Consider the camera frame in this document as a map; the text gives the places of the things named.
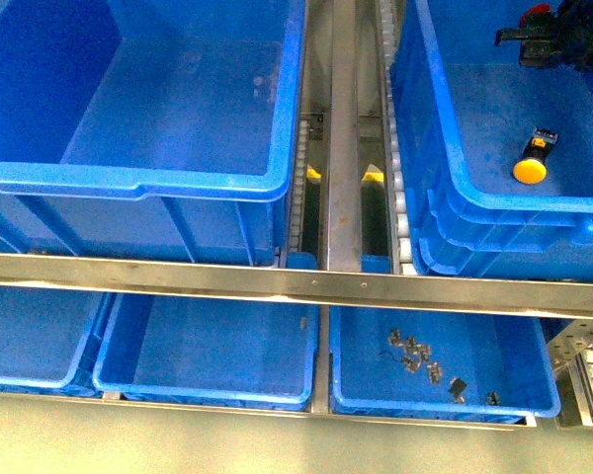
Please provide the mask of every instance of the metal floor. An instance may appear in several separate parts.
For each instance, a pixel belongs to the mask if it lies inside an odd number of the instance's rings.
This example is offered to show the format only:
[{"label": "metal floor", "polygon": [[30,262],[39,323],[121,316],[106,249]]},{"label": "metal floor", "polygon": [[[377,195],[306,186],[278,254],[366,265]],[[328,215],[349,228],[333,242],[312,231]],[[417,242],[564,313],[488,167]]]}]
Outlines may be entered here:
[{"label": "metal floor", "polygon": [[593,473],[593,432],[512,433],[0,399],[0,474]]}]

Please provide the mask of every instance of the stacked bins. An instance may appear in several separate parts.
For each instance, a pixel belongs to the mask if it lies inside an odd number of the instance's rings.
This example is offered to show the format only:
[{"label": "stacked bins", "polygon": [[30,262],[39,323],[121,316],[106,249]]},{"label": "stacked bins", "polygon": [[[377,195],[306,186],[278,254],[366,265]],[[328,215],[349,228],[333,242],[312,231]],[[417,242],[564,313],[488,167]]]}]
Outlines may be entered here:
[{"label": "stacked bins", "polygon": [[0,286],[0,392],[96,396],[112,295]]},{"label": "stacked bins", "polygon": [[0,238],[270,265],[303,0],[0,0]]},{"label": "stacked bins", "polygon": [[[366,272],[387,273],[385,258],[366,258]],[[413,373],[409,351],[389,343],[390,332],[430,347]],[[335,307],[331,310],[331,403],[351,415],[515,423],[554,417],[560,403],[540,323],[536,318]],[[428,365],[442,370],[431,383]],[[466,384],[463,403],[449,392]],[[494,392],[498,404],[489,404]]]},{"label": "stacked bins", "polygon": [[[289,268],[315,265],[288,258]],[[130,400],[302,411],[317,337],[314,305],[122,295],[95,385]]]},{"label": "stacked bins", "polygon": [[[593,281],[593,73],[521,67],[517,42],[494,46],[530,7],[408,2],[391,79],[422,273]],[[536,126],[559,139],[528,186],[511,171]]]}]

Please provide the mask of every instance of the metal rail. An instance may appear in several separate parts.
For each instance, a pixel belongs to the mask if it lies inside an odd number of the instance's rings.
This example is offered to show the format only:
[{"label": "metal rail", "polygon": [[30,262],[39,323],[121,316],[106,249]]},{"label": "metal rail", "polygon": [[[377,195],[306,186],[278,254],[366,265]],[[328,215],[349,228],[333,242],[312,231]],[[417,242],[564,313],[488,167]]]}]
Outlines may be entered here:
[{"label": "metal rail", "polygon": [[593,284],[0,254],[0,285],[593,319]]},{"label": "metal rail", "polygon": [[14,400],[30,400],[34,398],[36,401],[44,402],[60,402],[60,403],[80,403],[98,406],[113,406],[125,408],[151,408],[161,410],[179,410],[185,412],[202,412],[202,413],[227,413],[231,415],[252,415],[259,417],[280,417],[280,418],[300,418],[300,419],[315,419],[315,420],[335,420],[345,422],[357,423],[375,423],[384,425],[406,425],[414,427],[433,427],[433,428],[456,428],[467,430],[483,430],[483,431],[499,431],[499,432],[514,432],[516,430],[530,429],[537,426],[534,418],[528,417],[522,423],[517,425],[505,425],[498,423],[474,423],[474,422],[451,422],[447,420],[420,420],[420,419],[400,419],[400,418],[385,418],[385,417],[366,417],[366,416],[349,416],[336,415],[333,413],[311,413],[311,412],[283,412],[275,410],[251,410],[245,408],[228,408],[228,407],[211,407],[201,405],[179,405],[173,403],[154,403],[154,402],[135,402],[131,400],[105,400],[95,398],[78,398],[78,397],[61,397],[54,395],[34,396],[22,393],[0,393],[0,398],[14,399]]}]

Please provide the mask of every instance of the black tool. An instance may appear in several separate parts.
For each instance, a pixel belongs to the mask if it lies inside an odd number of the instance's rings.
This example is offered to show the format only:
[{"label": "black tool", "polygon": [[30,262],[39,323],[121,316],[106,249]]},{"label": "black tool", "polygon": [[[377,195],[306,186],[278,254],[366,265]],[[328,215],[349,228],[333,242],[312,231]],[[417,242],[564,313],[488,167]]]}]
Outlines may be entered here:
[{"label": "black tool", "polygon": [[519,63],[552,68],[567,64],[578,71],[593,71],[593,0],[564,0],[554,13],[549,3],[531,8],[519,28],[496,33],[495,45],[520,41]]}]

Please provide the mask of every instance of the bin bottom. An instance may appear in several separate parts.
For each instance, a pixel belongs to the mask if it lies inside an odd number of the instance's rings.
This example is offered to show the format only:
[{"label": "bin bottom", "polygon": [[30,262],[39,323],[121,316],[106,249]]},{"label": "bin bottom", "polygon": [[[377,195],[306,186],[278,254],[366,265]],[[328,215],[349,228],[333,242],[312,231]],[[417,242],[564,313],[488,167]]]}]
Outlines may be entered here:
[{"label": "bin bottom", "polygon": [[277,42],[126,39],[61,163],[262,175],[280,60]]},{"label": "bin bottom", "polygon": [[[449,65],[447,75],[472,183],[495,195],[593,198],[593,97],[567,67]],[[512,177],[534,127],[559,134],[547,178]]]},{"label": "bin bottom", "polygon": [[0,287],[0,377],[62,380],[92,304],[87,292]]},{"label": "bin bottom", "polygon": [[[444,371],[440,383],[431,384],[425,366],[416,373],[404,368],[403,350],[388,344],[392,329],[431,347],[431,361]],[[452,403],[450,380],[458,377],[467,384],[467,405],[486,405],[489,392],[510,402],[492,317],[346,308],[341,334],[342,392],[348,399]]]}]

